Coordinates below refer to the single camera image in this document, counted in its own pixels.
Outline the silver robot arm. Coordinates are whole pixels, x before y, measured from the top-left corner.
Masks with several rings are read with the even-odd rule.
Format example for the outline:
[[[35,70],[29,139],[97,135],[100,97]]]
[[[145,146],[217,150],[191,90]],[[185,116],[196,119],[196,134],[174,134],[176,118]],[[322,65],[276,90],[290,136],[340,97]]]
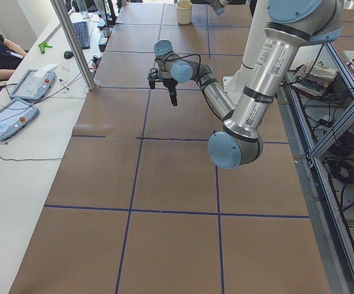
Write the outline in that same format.
[[[246,82],[234,80],[236,99],[228,96],[209,65],[179,56],[166,39],[154,45],[157,68],[148,75],[149,85],[162,81],[176,102],[176,86],[196,82],[222,121],[222,130],[208,142],[212,162],[223,169],[249,164],[262,153],[258,127],[298,50],[338,39],[343,13],[343,1],[257,1],[246,47],[255,62]]]
[[[225,12],[225,7],[229,5],[232,0],[207,0],[206,2],[213,8],[216,15],[221,15]]]

